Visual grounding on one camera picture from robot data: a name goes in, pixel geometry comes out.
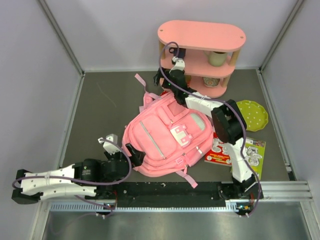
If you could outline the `pink student backpack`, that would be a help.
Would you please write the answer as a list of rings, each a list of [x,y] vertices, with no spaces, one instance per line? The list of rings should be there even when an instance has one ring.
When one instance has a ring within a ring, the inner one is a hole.
[[[142,175],[176,173],[196,188],[188,168],[211,149],[213,140],[213,126],[205,114],[178,104],[171,92],[158,96],[145,91],[139,114],[124,130],[122,148],[126,151],[130,143],[145,152],[142,165],[133,168]]]

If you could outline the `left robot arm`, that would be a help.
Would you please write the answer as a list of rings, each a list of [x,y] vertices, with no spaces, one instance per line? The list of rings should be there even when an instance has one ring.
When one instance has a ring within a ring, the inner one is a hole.
[[[35,204],[53,198],[75,196],[81,201],[117,200],[117,185],[124,182],[134,167],[139,167],[145,153],[126,144],[124,151],[106,142],[105,160],[86,158],[57,170],[32,173],[16,172],[11,199],[20,205]]]

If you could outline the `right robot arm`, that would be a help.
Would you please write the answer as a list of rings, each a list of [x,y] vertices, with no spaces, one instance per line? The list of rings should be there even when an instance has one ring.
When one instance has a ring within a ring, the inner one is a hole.
[[[156,86],[170,90],[178,104],[212,119],[214,132],[225,144],[231,160],[234,194],[245,198],[255,185],[260,192],[259,178],[246,159],[246,123],[236,102],[210,98],[188,87],[182,70],[170,71],[160,67],[153,80]]]

